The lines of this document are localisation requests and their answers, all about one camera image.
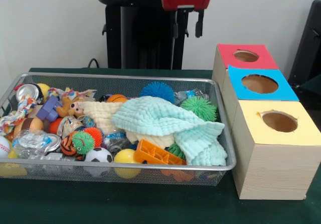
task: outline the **black cable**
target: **black cable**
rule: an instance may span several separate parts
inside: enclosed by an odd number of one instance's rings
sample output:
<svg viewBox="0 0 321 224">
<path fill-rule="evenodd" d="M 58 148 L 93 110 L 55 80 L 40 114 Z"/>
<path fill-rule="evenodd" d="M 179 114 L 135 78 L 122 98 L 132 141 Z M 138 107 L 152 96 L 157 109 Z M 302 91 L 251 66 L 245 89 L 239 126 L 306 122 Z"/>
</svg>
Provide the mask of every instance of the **black cable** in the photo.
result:
<svg viewBox="0 0 321 224">
<path fill-rule="evenodd" d="M 99 68 L 99 64 L 98 64 L 98 61 L 97 61 L 97 59 L 96 59 L 96 58 L 92 58 L 92 59 L 89 61 L 89 63 L 88 63 L 88 67 L 90 67 L 90 66 L 91 66 L 91 63 L 92 63 L 92 62 L 95 62 L 95 63 L 96 63 L 97 68 Z"/>
</svg>

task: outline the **metal basket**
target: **metal basket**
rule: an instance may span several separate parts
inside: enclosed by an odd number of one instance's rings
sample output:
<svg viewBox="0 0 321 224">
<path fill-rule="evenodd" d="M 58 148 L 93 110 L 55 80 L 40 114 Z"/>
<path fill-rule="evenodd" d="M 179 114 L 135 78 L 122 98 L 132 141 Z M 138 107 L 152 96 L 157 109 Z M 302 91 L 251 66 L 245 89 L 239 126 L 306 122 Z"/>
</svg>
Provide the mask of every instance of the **metal basket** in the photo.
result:
<svg viewBox="0 0 321 224">
<path fill-rule="evenodd" d="M 45 83 L 65 89 L 66 86 L 84 91 L 97 89 L 96 98 L 107 93 L 121 93 L 127 97 L 138 96 L 153 81 L 162 81 L 174 91 L 199 89 L 209 95 L 218 106 L 218 121 L 225 124 L 218 141 L 227 152 L 226 166 L 147 165 L 99 162 L 48 161 L 0 158 L 0 178 L 72 180 L 100 182 L 128 182 L 153 184 L 217 185 L 226 171 L 236 164 L 233 144 L 218 85 L 206 79 L 156 78 L 133 76 L 109 76 L 89 74 L 25 73 L 18 76 L 0 100 L 1 116 L 17 109 L 14 88 L 21 83 Z M 120 178 L 115 168 L 122 168 L 128 176 L 140 169 L 134 178 Z"/>
</svg>

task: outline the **soccer ball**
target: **soccer ball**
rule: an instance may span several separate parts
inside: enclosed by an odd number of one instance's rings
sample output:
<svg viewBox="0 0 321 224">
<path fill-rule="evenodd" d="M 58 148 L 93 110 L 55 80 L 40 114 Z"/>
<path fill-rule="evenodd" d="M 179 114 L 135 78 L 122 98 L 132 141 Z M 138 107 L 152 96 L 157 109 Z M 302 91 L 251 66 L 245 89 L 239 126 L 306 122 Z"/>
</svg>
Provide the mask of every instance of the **soccer ball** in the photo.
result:
<svg viewBox="0 0 321 224">
<path fill-rule="evenodd" d="M 84 158 L 85 162 L 112 162 L 111 153 L 104 148 L 94 148 L 89 151 Z M 84 166 L 84 170 L 89 172 L 93 177 L 99 178 L 103 172 L 109 172 L 110 168 Z"/>
<path fill-rule="evenodd" d="M 112 162 L 111 153 L 104 149 L 104 148 L 94 148 L 93 150 L 89 151 L 85 156 L 84 161 L 86 162 Z"/>
</svg>

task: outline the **plastic bottle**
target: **plastic bottle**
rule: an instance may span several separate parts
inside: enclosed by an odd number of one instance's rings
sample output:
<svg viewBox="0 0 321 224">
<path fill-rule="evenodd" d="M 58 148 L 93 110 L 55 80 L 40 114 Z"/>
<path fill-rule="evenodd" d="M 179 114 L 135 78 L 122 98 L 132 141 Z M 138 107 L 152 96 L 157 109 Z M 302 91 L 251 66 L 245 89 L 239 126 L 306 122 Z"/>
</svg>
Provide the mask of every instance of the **plastic bottle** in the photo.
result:
<svg viewBox="0 0 321 224">
<path fill-rule="evenodd" d="M 175 105 L 179 106 L 183 101 L 193 96 L 200 96 L 202 98 L 205 98 L 206 100 L 209 99 L 209 96 L 207 94 L 202 93 L 202 91 L 196 88 L 188 91 L 175 92 Z"/>
</svg>

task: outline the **stacked boxes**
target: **stacked boxes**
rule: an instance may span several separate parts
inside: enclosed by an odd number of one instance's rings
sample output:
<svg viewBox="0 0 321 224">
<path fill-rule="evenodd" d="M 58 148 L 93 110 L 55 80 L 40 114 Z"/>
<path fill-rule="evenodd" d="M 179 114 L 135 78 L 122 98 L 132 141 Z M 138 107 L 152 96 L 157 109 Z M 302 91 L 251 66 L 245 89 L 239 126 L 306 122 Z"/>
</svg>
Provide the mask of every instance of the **stacked boxes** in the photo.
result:
<svg viewBox="0 0 321 224">
<path fill-rule="evenodd" d="M 240 199 L 304 199 L 321 133 L 265 46 L 218 45 L 213 80 L 235 144 Z"/>
</svg>

